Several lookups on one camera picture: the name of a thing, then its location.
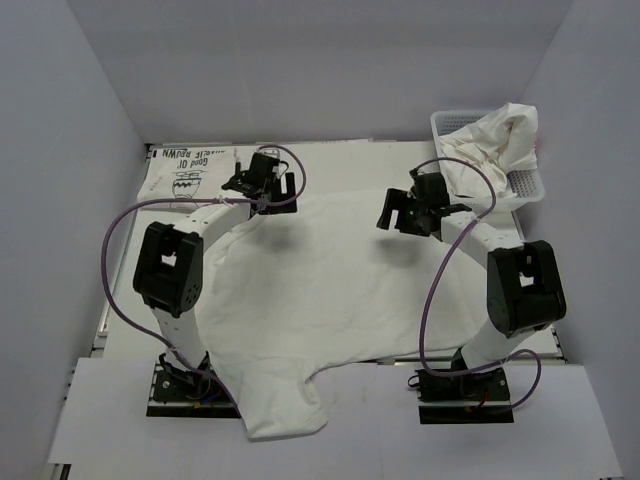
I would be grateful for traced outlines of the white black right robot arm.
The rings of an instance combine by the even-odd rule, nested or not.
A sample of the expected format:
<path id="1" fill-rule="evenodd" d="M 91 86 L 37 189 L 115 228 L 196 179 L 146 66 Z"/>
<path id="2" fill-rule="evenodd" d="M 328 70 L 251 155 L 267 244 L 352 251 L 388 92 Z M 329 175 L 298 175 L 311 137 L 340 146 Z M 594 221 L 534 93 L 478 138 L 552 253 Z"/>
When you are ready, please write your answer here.
<path id="1" fill-rule="evenodd" d="M 546 241 L 523 242 L 504 236 L 463 203 L 452 203 L 440 173 L 414 173 L 413 186 L 386 192 L 377 228 L 433 237 L 448 245 L 427 298 L 419 338 L 427 333 L 436 289 L 456 252 L 474 260 L 486 272 L 487 319 L 457 352 L 457 365 L 448 371 L 428 368 L 432 376 L 452 378 L 453 390 L 472 399 L 488 385 L 485 371 L 525 354 L 521 343 L 566 315 L 556 257 Z"/>

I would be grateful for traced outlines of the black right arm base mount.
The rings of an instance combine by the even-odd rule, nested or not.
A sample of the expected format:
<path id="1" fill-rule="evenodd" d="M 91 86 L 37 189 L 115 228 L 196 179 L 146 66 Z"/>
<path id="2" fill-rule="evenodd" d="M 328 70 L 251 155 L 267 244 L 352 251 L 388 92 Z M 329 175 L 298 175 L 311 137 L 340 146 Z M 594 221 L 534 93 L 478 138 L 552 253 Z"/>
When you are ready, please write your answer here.
<path id="1" fill-rule="evenodd" d="M 461 377 L 417 370 L 407 381 L 417 393 L 422 425 L 511 424 L 511 395 L 502 368 Z"/>

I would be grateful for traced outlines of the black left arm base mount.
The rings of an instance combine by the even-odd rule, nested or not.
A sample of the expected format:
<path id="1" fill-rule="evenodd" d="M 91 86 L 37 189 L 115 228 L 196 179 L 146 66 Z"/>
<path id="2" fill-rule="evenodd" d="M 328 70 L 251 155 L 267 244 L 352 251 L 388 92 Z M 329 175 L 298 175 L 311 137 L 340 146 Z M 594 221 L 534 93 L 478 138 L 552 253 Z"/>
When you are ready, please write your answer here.
<path id="1" fill-rule="evenodd" d="M 150 418 L 240 419 L 241 415 L 218 381 L 182 371 L 161 354 L 154 367 L 147 400 Z"/>

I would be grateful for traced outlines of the white cartoon print t-shirt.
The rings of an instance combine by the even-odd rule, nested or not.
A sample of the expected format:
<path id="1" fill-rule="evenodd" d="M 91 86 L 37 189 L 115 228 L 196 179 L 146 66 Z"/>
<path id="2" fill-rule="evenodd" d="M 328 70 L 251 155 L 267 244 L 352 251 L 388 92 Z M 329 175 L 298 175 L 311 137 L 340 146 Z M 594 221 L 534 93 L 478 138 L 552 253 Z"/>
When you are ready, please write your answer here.
<path id="1" fill-rule="evenodd" d="M 304 195 L 290 215 L 258 216 L 206 253 L 196 318 L 214 370 L 252 439 L 312 434 L 328 420 L 322 370 L 455 349 L 486 321 L 486 275 L 454 254 L 419 327 L 447 246 L 376 227 L 385 194 Z"/>

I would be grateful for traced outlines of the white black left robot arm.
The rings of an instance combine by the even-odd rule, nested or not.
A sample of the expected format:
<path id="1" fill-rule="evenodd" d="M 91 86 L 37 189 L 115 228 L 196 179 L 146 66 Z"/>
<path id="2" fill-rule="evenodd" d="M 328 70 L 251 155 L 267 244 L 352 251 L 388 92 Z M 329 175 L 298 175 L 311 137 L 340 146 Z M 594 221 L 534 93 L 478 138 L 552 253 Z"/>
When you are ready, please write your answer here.
<path id="1" fill-rule="evenodd" d="M 252 155 L 246 169 L 236 166 L 221 190 L 175 224 L 151 223 L 133 277 L 134 291 L 151 310 L 167 343 L 160 365 L 191 399 L 205 396 L 212 378 L 195 315 L 204 290 L 206 251 L 257 215 L 295 213 L 300 195 L 288 164 L 263 149 Z"/>

